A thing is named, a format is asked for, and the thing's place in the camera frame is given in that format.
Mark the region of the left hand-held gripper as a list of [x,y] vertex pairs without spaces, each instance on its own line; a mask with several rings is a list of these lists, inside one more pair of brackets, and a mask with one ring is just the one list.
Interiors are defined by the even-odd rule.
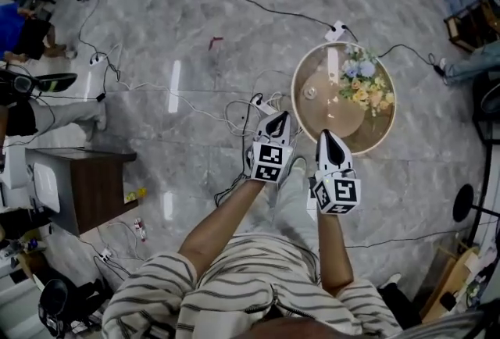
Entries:
[[[276,143],[260,142],[267,137]],[[260,120],[256,140],[246,151],[246,161],[250,169],[250,178],[266,184],[279,184],[288,171],[294,154],[288,146],[291,137],[291,116],[288,111],[276,112]]]

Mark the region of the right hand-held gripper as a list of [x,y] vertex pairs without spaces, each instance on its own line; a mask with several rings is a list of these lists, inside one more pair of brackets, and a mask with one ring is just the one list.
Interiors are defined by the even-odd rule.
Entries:
[[350,149],[328,129],[322,130],[317,140],[316,163],[319,170],[315,173],[312,195],[319,212],[331,216],[351,212],[360,204],[360,179],[351,169]]

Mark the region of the person's right forearm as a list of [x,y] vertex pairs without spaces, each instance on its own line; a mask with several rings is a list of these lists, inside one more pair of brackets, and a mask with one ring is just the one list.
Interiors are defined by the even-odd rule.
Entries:
[[335,296],[353,282],[352,265],[338,217],[319,213],[317,223],[321,283],[326,292]]

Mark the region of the person's left forearm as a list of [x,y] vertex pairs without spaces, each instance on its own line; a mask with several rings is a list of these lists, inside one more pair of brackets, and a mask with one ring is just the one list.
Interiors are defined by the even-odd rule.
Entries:
[[262,181],[246,180],[184,239],[178,254],[193,265],[197,278],[211,266],[235,234],[260,231],[269,226],[263,202],[256,201],[264,186]]

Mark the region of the round glass side table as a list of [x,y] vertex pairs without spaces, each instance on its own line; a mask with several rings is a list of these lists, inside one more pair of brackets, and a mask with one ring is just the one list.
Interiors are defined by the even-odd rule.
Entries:
[[[295,117],[298,121],[298,125],[302,128],[305,135],[307,135],[309,137],[309,139],[311,139],[314,142],[316,142],[319,137],[317,139],[313,139],[313,137],[309,134],[309,132],[303,129],[303,125],[302,125],[301,120],[298,118],[298,113],[297,113],[297,109],[296,109],[296,105],[295,105],[294,89],[295,89],[295,78],[297,76],[298,68],[300,67],[302,62],[310,56],[325,55],[327,57],[327,61],[328,61],[328,69],[329,69],[328,75],[333,82],[339,83],[340,82],[340,73],[341,73],[341,64],[345,61],[345,56],[344,56],[343,50],[347,44],[357,45],[355,43],[339,41],[339,42],[325,43],[325,44],[316,46],[315,48],[311,49],[308,53],[306,53],[302,57],[300,63],[297,65],[295,72],[294,72],[294,75],[292,77],[291,102],[292,102],[293,110],[295,113]],[[349,135],[348,137],[344,137],[341,139],[346,143],[346,145],[350,148],[350,150],[352,151],[352,153],[354,155],[361,155],[361,154],[364,154],[366,152],[371,151],[372,149],[377,147],[385,139],[385,137],[389,133],[389,131],[393,125],[393,122],[395,120],[395,111],[396,111],[396,95],[395,95],[395,105],[392,106],[387,112],[381,112],[377,116],[372,117],[370,111],[365,111],[365,118],[364,118],[362,124],[360,125],[360,127],[357,129],[357,131],[355,133]]]

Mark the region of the person's light trousers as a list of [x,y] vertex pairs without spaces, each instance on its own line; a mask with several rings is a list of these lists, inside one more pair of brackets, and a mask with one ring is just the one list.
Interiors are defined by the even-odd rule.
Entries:
[[307,213],[309,182],[305,175],[290,173],[279,187],[267,185],[263,188],[257,202],[265,208],[267,228],[247,233],[277,234],[295,244],[319,251],[317,222]]

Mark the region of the pastel flower bouquet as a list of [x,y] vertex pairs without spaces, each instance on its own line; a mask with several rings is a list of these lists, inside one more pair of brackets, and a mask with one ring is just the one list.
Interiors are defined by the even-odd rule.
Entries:
[[340,95],[370,111],[372,117],[395,105],[395,93],[386,69],[371,51],[347,44],[341,64]]

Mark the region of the black standing fan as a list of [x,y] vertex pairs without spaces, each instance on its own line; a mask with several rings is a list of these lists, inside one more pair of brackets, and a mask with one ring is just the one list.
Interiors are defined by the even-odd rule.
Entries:
[[474,205],[473,199],[473,187],[470,184],[463,185],[455,197],[452,210],[452,218],[457,223],[462,222],[469,215],[471,210],[477,211],[478,216],[480,216],[481,214],[487,214],[489,216],[494,216],[500,219],[500,213],[481,208],[478,205]]

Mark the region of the person's striped shirt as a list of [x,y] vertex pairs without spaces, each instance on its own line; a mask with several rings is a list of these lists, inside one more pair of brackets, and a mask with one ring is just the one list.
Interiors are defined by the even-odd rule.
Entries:
[[105,339],[231,339],[267,316],[305,317],[347,335],[400,331],[366,280],[339,294],[320,285],[318,257],[286,237],[240,234],[203,274],[173,252],[160,252],[113,295]]

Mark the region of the small yellow object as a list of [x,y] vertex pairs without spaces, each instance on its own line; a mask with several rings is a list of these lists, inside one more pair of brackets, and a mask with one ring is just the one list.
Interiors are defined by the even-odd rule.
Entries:
[[139,187],[137,190],[126,190],[124,192],[124,201],[134,202],[136,200],[142,199],[147,195],[148,191],[145,187]]

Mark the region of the black glass cabinet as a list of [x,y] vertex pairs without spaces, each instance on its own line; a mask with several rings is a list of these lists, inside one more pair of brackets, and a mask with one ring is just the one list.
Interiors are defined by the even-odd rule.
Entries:
[[500,220],[500,71],[477,76],[473,82],[473,125],[485,147],[484,178],[479,199],[472,209],[474,220],[468,245],[482,245],[496,236]]

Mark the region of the leaning wooden board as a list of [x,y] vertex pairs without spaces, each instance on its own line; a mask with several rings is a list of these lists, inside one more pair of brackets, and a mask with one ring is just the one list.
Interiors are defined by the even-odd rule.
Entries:
[[423,323],[430,323],[450,312],[458,303],[459,292],[478,261],[477,246],[466,249],[461,255],[448,253],[448,261],[437,286],[420,310]]

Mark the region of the brown wooden cabinet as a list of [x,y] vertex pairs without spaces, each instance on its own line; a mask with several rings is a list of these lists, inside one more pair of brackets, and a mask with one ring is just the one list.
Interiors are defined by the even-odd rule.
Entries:
[[[138,206],[124,201],[124,165],[135,161],[135,153],[119,154],[84,148],[36,148],[25,151],[32,197],[48,210],[58,227],[79,236]],[[53,169],[58,185],[60,212],[44,207],[34,192],[33,164]]]

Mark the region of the white flat device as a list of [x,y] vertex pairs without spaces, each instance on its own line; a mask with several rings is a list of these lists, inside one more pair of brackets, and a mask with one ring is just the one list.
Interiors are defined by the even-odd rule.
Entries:
[[59,191],[53,169],[44,164],[33,164],[34,192],[38,201],[55,213],[60,212]]

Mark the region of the black bag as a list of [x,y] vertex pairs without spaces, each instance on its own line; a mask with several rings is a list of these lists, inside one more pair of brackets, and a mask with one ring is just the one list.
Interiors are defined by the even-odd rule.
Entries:
[[68,327],[66,303],[68,290],[58,279],[50,280],[44,287],[38,303],[38,316],[49,333],[56,339],[63,339]]

